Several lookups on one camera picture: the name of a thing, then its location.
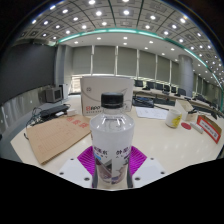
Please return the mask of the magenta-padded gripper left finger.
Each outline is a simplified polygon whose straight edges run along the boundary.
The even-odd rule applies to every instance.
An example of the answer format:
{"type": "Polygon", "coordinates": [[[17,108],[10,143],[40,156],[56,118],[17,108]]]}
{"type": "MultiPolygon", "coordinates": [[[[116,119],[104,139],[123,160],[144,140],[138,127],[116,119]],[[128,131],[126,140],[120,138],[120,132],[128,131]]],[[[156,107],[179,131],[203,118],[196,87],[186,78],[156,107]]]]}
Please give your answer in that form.
{"type": "Polygon", "coordinates": [[[77,158],[68,159],[57,175],[84,188],[96,188],[95,161],[92,147],[85,149],[77,158]]]}

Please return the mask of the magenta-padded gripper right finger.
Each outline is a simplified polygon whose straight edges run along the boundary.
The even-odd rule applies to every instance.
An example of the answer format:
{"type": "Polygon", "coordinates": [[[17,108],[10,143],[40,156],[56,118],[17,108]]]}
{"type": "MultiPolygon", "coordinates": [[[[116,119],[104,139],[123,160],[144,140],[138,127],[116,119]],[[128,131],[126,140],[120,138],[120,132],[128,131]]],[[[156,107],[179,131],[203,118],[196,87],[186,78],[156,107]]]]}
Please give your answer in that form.
{"type": "Polygon", "coordinates": [[[166,176],[162,165],[153,157],[147,157],[136,147],[131,147],[127,186],[141,188],[166,176]]]}

